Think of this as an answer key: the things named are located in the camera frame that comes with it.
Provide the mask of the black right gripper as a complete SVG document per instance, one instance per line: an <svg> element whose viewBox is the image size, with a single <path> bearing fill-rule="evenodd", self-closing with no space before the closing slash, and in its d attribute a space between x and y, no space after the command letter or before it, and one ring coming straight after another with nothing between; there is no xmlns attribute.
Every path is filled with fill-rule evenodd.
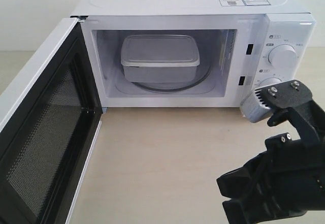
<svg viewBox="0 0 325 224"><path fill-rule="evenodd" d="M324 138L265 140L267 157L254 157L216 179L229 223L260 223L324 210ZM269 200L249 207L239 200Z"/></svg>

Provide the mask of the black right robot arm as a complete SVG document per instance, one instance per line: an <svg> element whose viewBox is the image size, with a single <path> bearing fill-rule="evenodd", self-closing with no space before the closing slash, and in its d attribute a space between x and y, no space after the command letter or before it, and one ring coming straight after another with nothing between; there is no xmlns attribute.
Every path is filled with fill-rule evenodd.
<svg viewBox="0 0 325 224"><path fill-rule="evenodd" d="M253 123L289 122L298 132L269 137L266 150L217 178L229 223L260 223L324 210L324 110L298 80L252 90L241 102Z"/></svg>

